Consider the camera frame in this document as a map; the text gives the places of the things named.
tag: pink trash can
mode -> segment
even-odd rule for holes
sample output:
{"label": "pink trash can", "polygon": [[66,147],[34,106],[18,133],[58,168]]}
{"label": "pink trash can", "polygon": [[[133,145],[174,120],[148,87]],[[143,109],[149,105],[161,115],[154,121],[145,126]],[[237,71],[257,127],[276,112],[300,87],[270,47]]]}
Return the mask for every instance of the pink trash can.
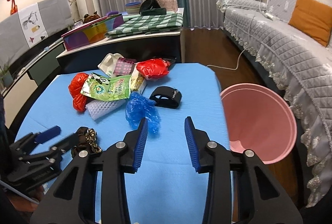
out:
{"label": "pink trash can", "polygon": [[291,152],[297,125],[278,94],[261,85],[241,83],[223,90],[220,97],[232,151],[251,149],[265,164],[276,163]]}

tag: silver screw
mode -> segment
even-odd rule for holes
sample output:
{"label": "silver screw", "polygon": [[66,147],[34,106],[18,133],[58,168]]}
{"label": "silver screw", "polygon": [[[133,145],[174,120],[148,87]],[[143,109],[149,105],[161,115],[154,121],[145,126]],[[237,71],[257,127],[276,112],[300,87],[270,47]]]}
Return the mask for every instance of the silver screw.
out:
{"label": "silver screw", "polygon": [[116,146],[116,148],[121,149],[121,148],[126,146],[126,143],[125,142],[117,142],[117,144],[115,146]]}
{"label": "silver screw", "polygon": [[85,158],[88,155],[88,151],[83,150],[79,152],[78,155],[80,156],[80,158]]}
{"label": "silver screw", "polygon": [[247,150],[245,154],[249,158],[252,158],[255,155],[255,153],[253,151],[251,151],[251,150]]}
{"label": "silver screw", "polygon": [[216,147],[217,147],[217,143],[214,142],[214,141],[210,141],[210,142],[208,142],[207,145],[208,145],[210,148],[216,148]]}

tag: brown floor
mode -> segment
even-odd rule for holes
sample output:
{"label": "brown floor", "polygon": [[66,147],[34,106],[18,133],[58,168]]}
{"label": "brown floor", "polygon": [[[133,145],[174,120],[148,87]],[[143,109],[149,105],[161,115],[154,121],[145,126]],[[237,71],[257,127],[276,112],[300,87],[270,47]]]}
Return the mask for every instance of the brown floor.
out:
{"label": "brown floor", "polygon": [[[240,54],[238,48],[222,30],[195,29],[184,30],[186,44],[186,63],[198,62],[202,65],[218,65],[234,69]],[[241,56],[237,70],[212,68],[223,89],[238,83],[263,84],[251,64]],[[293,154],[278,163],[269,165],[270,171],[279,180],[295,204],[298,201],[298,185]]]}

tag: blue plastic bag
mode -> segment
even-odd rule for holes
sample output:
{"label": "blue plastic bag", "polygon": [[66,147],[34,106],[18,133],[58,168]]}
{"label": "blue plastic bag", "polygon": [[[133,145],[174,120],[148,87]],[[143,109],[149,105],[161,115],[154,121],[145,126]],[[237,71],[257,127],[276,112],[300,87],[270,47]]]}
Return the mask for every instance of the blue plastic bag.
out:
{"label": "blue plastic bag", "polygon": [[132,92],[126,106],[126,119],[133,129],[137,129],[138,125],[144,117],[149,123],[149,132],[157,133],[160,126],[160,116],[154,106],[156,102]]}

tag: human hand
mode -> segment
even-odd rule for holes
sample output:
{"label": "human hand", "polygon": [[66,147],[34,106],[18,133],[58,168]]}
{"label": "human hand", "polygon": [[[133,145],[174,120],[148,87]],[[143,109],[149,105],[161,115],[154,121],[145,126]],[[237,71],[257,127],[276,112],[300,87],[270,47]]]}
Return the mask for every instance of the human hand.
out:
{"label": "human hand", "polygon": [[[17,211],[21,212],[34,212],[38,205],[26,200],[25,198],[16,195],[12,192],[7,192],[7,197]],[[35,198],[38,201],[41,201],[44,197],[44,188],[40,186],[36,190],[30,193],[30,197]]]}

